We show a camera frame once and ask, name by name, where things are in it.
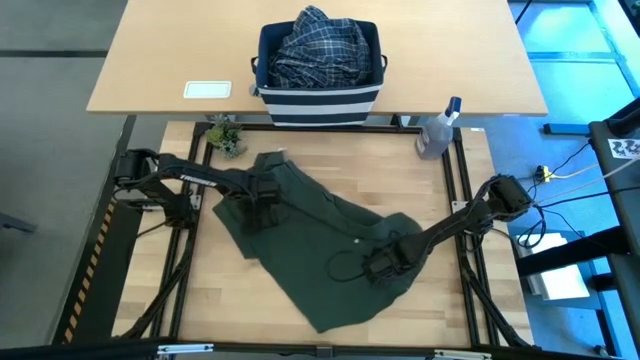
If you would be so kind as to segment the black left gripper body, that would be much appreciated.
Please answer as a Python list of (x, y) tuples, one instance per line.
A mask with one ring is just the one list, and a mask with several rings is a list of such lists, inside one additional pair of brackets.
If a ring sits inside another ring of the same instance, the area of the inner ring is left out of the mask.
[(276, 207), (280, 203), (281, 190), (271, 173), (248, 170), (246, 197), (242, 202), (243, 227), (248, 233), (256, 233), (278, 224)]

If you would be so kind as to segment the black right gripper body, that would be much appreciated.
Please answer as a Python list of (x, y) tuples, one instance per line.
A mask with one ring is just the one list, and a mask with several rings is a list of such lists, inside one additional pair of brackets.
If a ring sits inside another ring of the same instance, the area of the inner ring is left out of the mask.
[(362, 269), (374, 286), (409, 288), (417, 264), (418, 247), (409, 240), (394, 240), (366, 256)]

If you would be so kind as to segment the dark green button shirt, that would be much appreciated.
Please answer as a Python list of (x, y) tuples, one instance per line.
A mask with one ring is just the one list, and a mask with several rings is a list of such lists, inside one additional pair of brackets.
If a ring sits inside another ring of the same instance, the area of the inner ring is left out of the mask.
[(228, 198), (213, 211), (243, 257), (260, 262), (317, 332), (367, 322), (409, 290), (417, 270), (370, 283), (362, 263), (376, 248), (421, 232), (416, 221), (404, 213), (381, 216), (330, 193), (283, 152), (258, 154), (252, 168), (280, 185), (276, 223), (250, 232)]

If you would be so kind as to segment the navy white striped bin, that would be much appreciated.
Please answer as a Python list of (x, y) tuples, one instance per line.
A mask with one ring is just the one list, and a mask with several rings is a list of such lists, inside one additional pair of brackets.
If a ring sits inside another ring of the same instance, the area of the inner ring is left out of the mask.
[(388, 59), (381, 53), (377, 26), (357, 21), (369, 46), (371, 73), (359, 86), (337, 88), (282, 88), (272, 84), (269, 58), (276, 53), (294, 23), (262, 27), (258, 55), (251, 59), (255, 83), (250, 92), (266, 105), (272, 122), (281, 127), (356, 126), (365, 122), (384, 84)]

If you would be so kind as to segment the small green potted plant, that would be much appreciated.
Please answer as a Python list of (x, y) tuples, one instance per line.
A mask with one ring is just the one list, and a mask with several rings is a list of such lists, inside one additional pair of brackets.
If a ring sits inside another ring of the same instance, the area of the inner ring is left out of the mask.
[(230, 119), (228, 115), (214, 115), (208, 118), (211, 128), (205, 132), (207, 142), (219, 150), (225, 158), (233, 159), (247, 150), (242, 143), (242, 126)]

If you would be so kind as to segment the white rectangular tray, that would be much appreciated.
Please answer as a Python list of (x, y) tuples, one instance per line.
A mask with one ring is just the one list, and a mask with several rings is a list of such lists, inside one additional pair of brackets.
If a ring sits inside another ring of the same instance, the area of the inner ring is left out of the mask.
[(185, 84), (185, 99), (226, 99), (231, 96), (231, 81), (188, 81)]

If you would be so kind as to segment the clear spray bottle blue nozzle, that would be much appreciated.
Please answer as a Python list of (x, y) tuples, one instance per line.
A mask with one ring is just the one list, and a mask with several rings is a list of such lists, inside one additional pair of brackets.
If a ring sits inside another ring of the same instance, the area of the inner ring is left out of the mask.
[(448, 149), (453, 139), (453, 123), (461, 113), (461, 105), (460, 97), (451, 97), (445, 110), (422, 126), (415, 142), (420, 159), (435, 160)]

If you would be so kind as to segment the blue plaid shirt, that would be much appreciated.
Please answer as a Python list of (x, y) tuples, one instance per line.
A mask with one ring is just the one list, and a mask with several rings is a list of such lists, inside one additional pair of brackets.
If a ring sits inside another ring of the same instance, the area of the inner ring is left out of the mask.
[(372, 71), (371, 50), (350, 18), (330, 18), (309, 5), (269, 58), (271, 85), (280, 88), (360, 86)]

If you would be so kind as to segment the white box on floor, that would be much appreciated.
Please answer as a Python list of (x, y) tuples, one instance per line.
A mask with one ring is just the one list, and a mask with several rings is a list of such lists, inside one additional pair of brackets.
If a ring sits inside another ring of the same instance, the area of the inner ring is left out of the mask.
[[(544, 236), (531, 235), (528, 243), (534, 244), (534, 247), (531, 249), (517, 248), (521, 258), (566, 245), (568, 241), (561, 233), (546, 233)], [(576, 264), (530, 275), (527, 277), (527, 282), (532, 294), (540, 296), (545, 301), (588, 298), (590, 296)]]

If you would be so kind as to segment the black hazard-striped floor ramp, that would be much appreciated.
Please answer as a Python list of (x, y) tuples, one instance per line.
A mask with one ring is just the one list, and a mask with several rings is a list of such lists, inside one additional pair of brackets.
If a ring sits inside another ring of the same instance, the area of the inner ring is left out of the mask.
[(129, 266), (129, 246), (141, 213), (109, 201), (92, 222), (52, 343), (106, 341), (120, 303)]

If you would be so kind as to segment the light wooden desk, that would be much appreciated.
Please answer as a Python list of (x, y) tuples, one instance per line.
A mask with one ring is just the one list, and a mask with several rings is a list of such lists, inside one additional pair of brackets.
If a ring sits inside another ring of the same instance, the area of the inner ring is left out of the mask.
[[(128, 0), (87, 108), (104, 114), (262, 113), (250, 94), (260, 30), (309, 5), (373, 22), (389, 60), (373, 110), (537, 115), (547, 107), (507, 0)], [(188, 81), (231, 81), (185, 99)]]

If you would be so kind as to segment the black equipment cart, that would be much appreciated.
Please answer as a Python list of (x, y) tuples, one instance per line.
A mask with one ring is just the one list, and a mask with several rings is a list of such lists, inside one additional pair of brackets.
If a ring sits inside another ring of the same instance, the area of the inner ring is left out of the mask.
[(598, 290), (618, 292), (633, 342), (640, 356), (640, 158), (616, 159), (608, 139), (640, 140), (640, 97), (611, 117), (588, 125), (602, 180), (619, 224), (583, 239), (517, 261), (520, 276), (539, 274), (566, 265), (605, 257), (609, 274), (592, 278)]

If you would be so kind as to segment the grey chair leg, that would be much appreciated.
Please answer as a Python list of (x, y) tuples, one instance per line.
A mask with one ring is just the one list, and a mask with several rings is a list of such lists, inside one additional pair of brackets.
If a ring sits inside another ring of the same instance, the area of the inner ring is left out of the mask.
[(37, 226), (0, 212), (0, 228), (13, 229), (24, 233), (34, 233)]

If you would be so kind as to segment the white marker tag label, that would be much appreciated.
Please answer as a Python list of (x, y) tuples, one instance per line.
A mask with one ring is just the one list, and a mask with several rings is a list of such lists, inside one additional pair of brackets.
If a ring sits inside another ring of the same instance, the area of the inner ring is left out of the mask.
[(639, 139), (608, 139), (608, 146), (613, 158), (626, 160), (640, 158)]

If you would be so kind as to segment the silver metal bracket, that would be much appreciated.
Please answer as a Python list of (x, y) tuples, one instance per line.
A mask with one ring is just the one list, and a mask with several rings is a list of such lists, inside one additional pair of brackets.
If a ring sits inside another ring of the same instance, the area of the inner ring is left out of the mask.
[(158, 356), (165, 355), (179, 355), (179, 354), (194, 354), (194, 353), (208, 353), (213, 352), (215, 345), (211, 343), (199, 343), (199, 344), (165, 344), (157, 347), (156, 354)]
[(432, 360), (493, 360), (493, 357), (484, 352), (435, 349)]

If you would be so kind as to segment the black metal table frame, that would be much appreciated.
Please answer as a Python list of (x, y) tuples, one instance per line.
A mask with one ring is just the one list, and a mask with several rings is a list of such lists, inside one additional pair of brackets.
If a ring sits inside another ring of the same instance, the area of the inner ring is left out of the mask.
[[(416, 134), (391, 126), (298, 130), (248, 124), (248, 153), (234, 164), (246, 168), (254, 155), (282, 149), (331, 192), (383, 215), (404, 212), (426, 227), (447, 216), (454, 201), (468, 199), (494, 168), (481, 130), (461, 130), (439, 161), (417, 157)], [(194, 231), (162, 228), (160, 212), (143, 216), (112, 334), (133, 327), (180, 256), (189, 253), (184, 276), (145, 330), (147, 337), (211, 343), (217, 352), (313, 360), (433, 356), (435, 349), (487, 353), (508, 345), (460, 275), (468, 238), (438, 246), (411, 289), (374, 319), (318, 333), (262, 266), (242, 256), (213, 212), (218, 193), (198, 187), (194, 194), (200, 207)]]

